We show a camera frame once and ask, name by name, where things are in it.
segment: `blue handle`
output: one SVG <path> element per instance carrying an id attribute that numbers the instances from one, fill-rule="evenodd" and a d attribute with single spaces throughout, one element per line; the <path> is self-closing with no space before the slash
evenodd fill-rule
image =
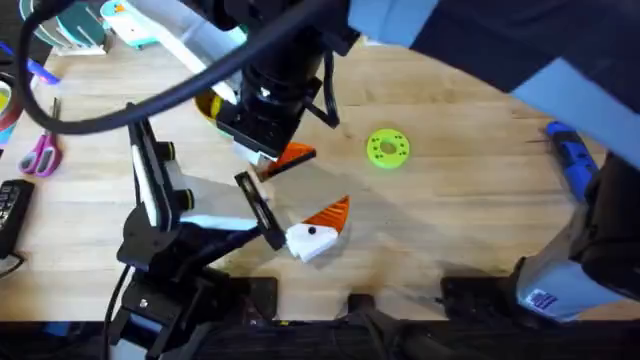
<path id="1" fill-rule="evenodd" d="M 7 44 L 0 41 L 0 49 L 4 50 L 10 56 L 15 56 L 13 54 L 13 50 Z M 34 75 L 40 77 L 43 81 L 45 81 L 49 85 L 56 85 L 60 82 L 60 79 L 55 77 L 52 73 L 48 72 L 45 68 L 43 68 L 37 62 L 27 59 L 27 69 Z"/>
<path id="2" fill-rule="evenodd" d="M 585 201 L 585 190 L 598 171 L 598 165 L 573 128 L 554 121 L 547 125 L 545 132 L 551 139 L 554 155 L 562 167 L 571 193 L 578 201 Z"/>

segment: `wooden table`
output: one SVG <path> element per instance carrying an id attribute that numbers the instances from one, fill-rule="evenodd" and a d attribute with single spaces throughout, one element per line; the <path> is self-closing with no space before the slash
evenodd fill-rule
<path id="1" fill-rule="evenodd" d="M 121 42 L 105 57 L 51 57 L 47 68 L 63 81 L 40 85 L 36 94 L 42 106 L 59 96 L 63 119 L 113 111 L 190 75 L 162 47 L 138 52 Z M 376 293 L 393 316 L 440 319 L 433 299 L 443 274 L 508 274 L 568 221 L 574 204 L 540 142 L 548 119 L 527 106 L 435 61 L 385 47 L 358 46 L 338 59 L 335 88 L 342 125 L 331 130 L 307 115 L 295 140 L 314 145 L 318 158 L 270 186 L 289 213 L 351 195 L 341 245 L 305 265 L 258 239 L 216 264 L 233 275 L 277 276 L 281 318 L 333 318 L 357 288 Z M 175 142 L 190 176 L 233 184 L 246 168 L 191 102 L 152 123 L 158 139 Z M 401 169 L 378 169 L 366 158 L 368 135 L 383 127 L 411 141 Z M 16 164 L 40 133 L 24 115 L 0 160 L 3 179 L 22 177 Z M 19 242 L 28 261 L 0 283 L 1 320 L 102 319 L 134 205 L 128 141 L 126 130 L 61 139 L 61 167 L 35 180 Z M 602 158 L 602 149 L 592 150 Z M 628 317 L 635 309 L 616 306 L 598 316 Z"/>

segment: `scissors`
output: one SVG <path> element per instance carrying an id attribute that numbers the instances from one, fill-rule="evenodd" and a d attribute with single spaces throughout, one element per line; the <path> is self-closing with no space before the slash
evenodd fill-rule
<path id="1" fill-rule="evenodd" d="M 60 118 L 60 100 L 53 101 L 53 117 Z M 20 161 L 20 171 L 24 174 L 47 177 L 58 168 L 62 160 L 62 151 L 58 148 L 56 136 L 50 131 L 45 131 L 40 135 L 36 146 L 22 161 Z"/>

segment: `light blue panel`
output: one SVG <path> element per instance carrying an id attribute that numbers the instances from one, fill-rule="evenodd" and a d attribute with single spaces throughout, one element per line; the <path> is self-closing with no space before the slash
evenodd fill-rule
<path id="1" fill-rule="evenodd" d="M 512 95 L 586 133 L 640 168 L 640 116 L 564 59 L 557 59 Z"/>
<path id="2" fill-rule="evenodd" d="M 387 44 L 411 47 L 438 0 L 351 0 L 349 25 Z"/>
<path id="3" fill-rule="evenodd" d="M 62 14 L 58 15 L 58 24 L 67 36 L 80 45 L 92 46 L 92 43 L 78 30 L 78 26 L 96 44 L 101 45 L 106 37 L 104 28 L 87 12 L 87 8 L 88 5 L 85 2 L 72 4 Z"/>

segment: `green ring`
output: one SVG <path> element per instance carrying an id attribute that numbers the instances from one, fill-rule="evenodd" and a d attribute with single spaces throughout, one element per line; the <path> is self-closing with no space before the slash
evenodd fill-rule
<path id="1" fill-rule="evenodd" d="M 387 154 L 382 151 L 381 144 L 387 143 L 395 147 L 395 152 Z M 407 137 L 398 130 L 380 129 L 367 140 L 367 156 L 371 162 L 383 169 L 395 169 L 407 161 L 411 154 L 411 144 Z"/>

